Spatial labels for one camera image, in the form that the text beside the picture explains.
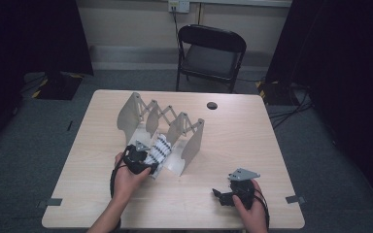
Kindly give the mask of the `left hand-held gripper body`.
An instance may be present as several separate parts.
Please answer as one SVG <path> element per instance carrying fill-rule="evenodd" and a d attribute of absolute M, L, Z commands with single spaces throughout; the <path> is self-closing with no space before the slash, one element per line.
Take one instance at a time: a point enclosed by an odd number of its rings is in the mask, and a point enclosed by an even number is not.
<path fill-rule="evenodd" d="M 133 174 L 138 175 L 151 167 L 151 164 L 145 162 L 146 158 L 147 153 L 145 151 L 137 151 L 134 145 L 128 145 L 125 148 L 123 161 Z"/>

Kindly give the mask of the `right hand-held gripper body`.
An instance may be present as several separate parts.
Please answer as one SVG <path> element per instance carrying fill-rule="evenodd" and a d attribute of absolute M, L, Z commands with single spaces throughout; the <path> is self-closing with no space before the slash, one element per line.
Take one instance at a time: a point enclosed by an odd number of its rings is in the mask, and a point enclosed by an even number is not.
<path fill-rule="evenodd" d="M 244 168 L 238 168 L 228 175 L 230 188 L 237 195 L 246 209 L 250 209 L 254 200 L 254 184 L 252 179 L 259 178 L 260 174 Z"/>

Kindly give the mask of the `white black patterned cloth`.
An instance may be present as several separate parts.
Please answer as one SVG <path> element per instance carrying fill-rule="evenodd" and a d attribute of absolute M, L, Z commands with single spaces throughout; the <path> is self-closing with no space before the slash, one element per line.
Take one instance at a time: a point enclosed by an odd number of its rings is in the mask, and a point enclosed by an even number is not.
<path fill-rule="evenodd" d="M 153 179 L 156 179 L 159 175 L 160 170 L 163 167 L 163 163 L 166 161 L 169 154 L 172 152 L 172 146 L 167 141 L 166 137 L 163 134 L 159 134 L 154 141 L 154 144 L 148 153 L 148 156 L 145 160 L 147 164 L 158 163 L 158 168 L 154 174 L 151 175 Z"/>

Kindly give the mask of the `white expandable metal file rack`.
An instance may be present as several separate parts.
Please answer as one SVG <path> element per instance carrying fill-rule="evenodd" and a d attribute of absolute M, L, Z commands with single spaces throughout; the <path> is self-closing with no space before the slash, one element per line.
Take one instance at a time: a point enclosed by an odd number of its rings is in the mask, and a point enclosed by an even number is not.
<path fill-rule="evenodd" d="M 172 152 L 162 169 L 177 176 L 200 151 L 204 125 L 204 119 L 192 122 L 187 113 L 177 113 L 171 105 L 161 107 L 156 100 L 146 104 L 137 92 L 128 98 L 117 120 L 118 129 L 124 132 L 126 146 L 134 145 L 137 151 L 145 151 L 147 156 L 157 136 L 163 134 L 171 144 Z"/>

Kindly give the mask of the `person's left hand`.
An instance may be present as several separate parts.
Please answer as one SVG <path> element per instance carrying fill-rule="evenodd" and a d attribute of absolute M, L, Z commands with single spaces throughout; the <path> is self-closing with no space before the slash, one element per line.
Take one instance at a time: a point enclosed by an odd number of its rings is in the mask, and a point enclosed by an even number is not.
<path fill-rule="evenodd" d="M 149 176 L 150 168 L 145 169 L 140 174 L 133 174 L 124 163 L 123 153 L 116 156 L 116 175 L 114 180 L 113 199 L 118 201 L 128 201 L 135 190 Z"/>

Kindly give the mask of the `person's right hand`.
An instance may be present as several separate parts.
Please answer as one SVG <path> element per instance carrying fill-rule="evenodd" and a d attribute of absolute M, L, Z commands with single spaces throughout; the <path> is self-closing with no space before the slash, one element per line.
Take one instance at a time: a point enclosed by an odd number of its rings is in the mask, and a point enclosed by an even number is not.
<path fill-rule="evenodd" d="M 252 207 L 247 210 L 243 203 L 241 202 L 240 198 L 236 195 L 233 195 L 233 202 L 235 205 L 235 208 L 237 209 L 239 216 L 245 226 L 265 226 L 267 227 L 266 223 L 266 213 L 263 208 L 263 201 L 262 201 L 262 192 L 259 184 L 257 181 L 252 180 L 252 183 L 254 184 L 255 192 L 254 196 L 255 199 L 253 201 Z"/>

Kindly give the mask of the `grey tape strip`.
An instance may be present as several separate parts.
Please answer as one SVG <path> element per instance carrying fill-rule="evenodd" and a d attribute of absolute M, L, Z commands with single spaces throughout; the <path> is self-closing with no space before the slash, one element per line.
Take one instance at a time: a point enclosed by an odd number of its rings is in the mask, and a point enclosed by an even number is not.
<path fill-rule="evenodd" d="M 44 209 L 47 206 L 60 206 L 62 203 L 61 198 L 49 198 L 43 201 L 40 201 L 37 205 L 38 208 Z"/>
<path fill-rule="evenodd" d="M 298 203 L 298 204 L 304 204 L 306 203 L 306 199 L 303 196 L 297 196 L 297 195 L 292 195 L 286 197 L 287 203 Z"/>

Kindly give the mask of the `black stand base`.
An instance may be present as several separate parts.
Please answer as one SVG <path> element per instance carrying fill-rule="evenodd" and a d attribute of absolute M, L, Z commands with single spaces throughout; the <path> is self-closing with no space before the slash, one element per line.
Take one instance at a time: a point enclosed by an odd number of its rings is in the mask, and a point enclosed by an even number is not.
<path fill-rule="evenodd" d="M 36 99 L 72 100 L 83 80 L 82 75 L 46 72 L 44 80 L 32 94 Z"/>
<path fill-rule="evenodd" d="M 259 96 L 268 106 L 298 106 L 299 101 L 292 88 L 287 84 L 278 82 L 256 82 L 255 86 Z"/>

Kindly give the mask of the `black folding chair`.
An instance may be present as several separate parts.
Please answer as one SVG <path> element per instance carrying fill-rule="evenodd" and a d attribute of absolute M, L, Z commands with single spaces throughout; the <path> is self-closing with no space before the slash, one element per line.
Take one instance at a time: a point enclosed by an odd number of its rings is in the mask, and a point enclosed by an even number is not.
<path fill-rule="evenodd" d="M 215 27 L 189 24 L 178 31 L 176 90 L 181 74 L 228 83 L 233 92 L 247 44 L 237 33 Z"/>

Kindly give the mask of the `black curtain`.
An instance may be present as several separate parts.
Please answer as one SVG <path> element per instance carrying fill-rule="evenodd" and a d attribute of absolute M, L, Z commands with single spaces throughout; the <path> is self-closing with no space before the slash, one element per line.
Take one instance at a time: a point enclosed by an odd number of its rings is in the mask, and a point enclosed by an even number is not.
<path fill-rule="evenodd" d="M 373 187 L 373 0 L 292 0 L 266 80 L 309 86 Z"/>
<path fill-rule="evenodd" d="M 93 73 L 77 0 L 0 0 L 0 129 L 35 72 Z"/>

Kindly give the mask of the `white wall socket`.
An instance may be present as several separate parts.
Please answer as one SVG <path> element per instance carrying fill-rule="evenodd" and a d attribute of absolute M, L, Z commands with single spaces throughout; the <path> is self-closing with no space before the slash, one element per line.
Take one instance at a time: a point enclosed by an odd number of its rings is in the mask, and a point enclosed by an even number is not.
<path fill-rule="evenodd" d="M 168 0 L 168 11 L 170 13 L 188 14 L 190 3 L 185 0 Z"/>

